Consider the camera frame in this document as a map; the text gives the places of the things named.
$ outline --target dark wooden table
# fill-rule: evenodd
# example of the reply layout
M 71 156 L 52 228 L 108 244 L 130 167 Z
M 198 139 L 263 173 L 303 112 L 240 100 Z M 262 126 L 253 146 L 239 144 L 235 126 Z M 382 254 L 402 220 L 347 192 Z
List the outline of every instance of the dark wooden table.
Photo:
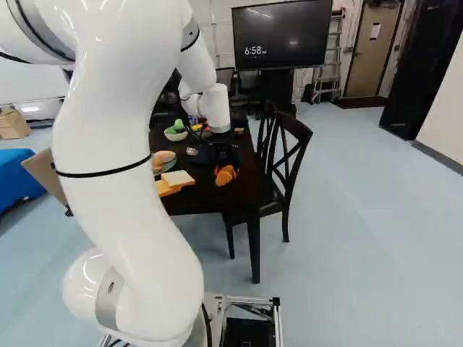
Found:
M 171 150 L 177 154 L 177 163 L 172 170 L 185 170 L 196 180 L 196 184 L 183 187 L 178 193 L 161 198 L 169 215 L 191 215 L 201 213 L 244 214 L 247 216 L 252 282 L 260 282 L 260 219 L 259 205 L 263 180 L 261 165 L 252 146 L 249 129 L 241 138 L 231 143 L 237 145 L 241 159 L 238 177 L 223 187 L 215 184 L 214 165 L 192 163 L 186 154 L 187 147 L 198 147 L 198 139 L 188 135 L 181 142 L 170 142 L 163 131 L 168 126 L 159 122 L 150 132 L 150 149 Z

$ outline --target brown food item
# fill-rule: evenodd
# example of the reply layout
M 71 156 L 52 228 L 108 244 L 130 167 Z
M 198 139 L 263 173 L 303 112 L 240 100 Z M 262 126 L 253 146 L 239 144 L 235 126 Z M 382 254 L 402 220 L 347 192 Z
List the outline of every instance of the brown food item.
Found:
M 156 153 L 154 153 L 153 156 L 153 170 L 154 171 L 159 171 L 162 169 L 162 165 L 165 163 L 168 163 L 169 161 L 175 159 L 175 152 L 172 152 L 170 150 L 160 150 Z
M 185 170 L 162 173 L 161 178 L 166 181 L 170 187 L 183 187 L 195 184 L 195 179 Z
M 219 187 L 224 186 L 225 184 L 229 183 L 232 179 L 237 177 L 237 173 L 234 170 L 232 165 L 227 165 L 221 168 L 220 170 L 216 168 L 216 185 Z
M 167 195 L 180 192 L 180 190 L 182 189 L 181 186 L 170 187 L 170 186 L 167 184 L 167 182 L 164 181 L 163 179 L 161 179 L 161 180 L 159 180 L 159 181 L 156 181 L 156 182 L 154 182 L 154 183 L 155 183 L 155 185 L 156 185 L 156 190 L 158 191 L 159 197 L 165 197 L 165 196 L 167 196 Z

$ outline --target light blue floor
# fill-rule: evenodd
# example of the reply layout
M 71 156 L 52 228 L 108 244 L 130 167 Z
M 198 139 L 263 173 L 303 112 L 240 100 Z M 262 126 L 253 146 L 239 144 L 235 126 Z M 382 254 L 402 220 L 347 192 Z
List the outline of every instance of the light blue floor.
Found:
M 175 218 L 203 264 L 206 287 L 280 296 L 288 347 L 463 344 L 463 178 L 379 129 L 380 108 L 303 106 L 313 131 L 292 200 L 291 242 L 280 215 L 261 222 L 260 285 L 244 226 L 227 257 L 219 215 Z M 49 131 L 0 147 L 44 148 Z M 52 197 L 0 220 L 0 346 L 91 347 L 59 285 L 90 246 Z

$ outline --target green fruit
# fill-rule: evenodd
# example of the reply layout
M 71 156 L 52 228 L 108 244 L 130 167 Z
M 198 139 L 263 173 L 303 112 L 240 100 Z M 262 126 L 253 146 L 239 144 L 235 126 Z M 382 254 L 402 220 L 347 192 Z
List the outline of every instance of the green fruit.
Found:
M 175 129 L 184 129 L 185 126 L 183 125 L 183 121 L 181 119 L 177 119 L 174 123 Z
M 168 134 L 168 135 L 176 135 L 177 131 L 175 130 L 174 127 L 169 127 L 169 128 L 166 129 L 165 133 Z

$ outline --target blue couch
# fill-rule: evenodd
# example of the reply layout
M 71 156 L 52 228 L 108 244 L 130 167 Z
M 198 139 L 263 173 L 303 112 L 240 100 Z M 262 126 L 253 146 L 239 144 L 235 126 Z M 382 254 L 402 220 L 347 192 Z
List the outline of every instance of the blue couch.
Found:
M 39 197 L 46 192 L 21 166 L 34 154 L 28 149 L 0 150 L 0 213 L 22 197 Z

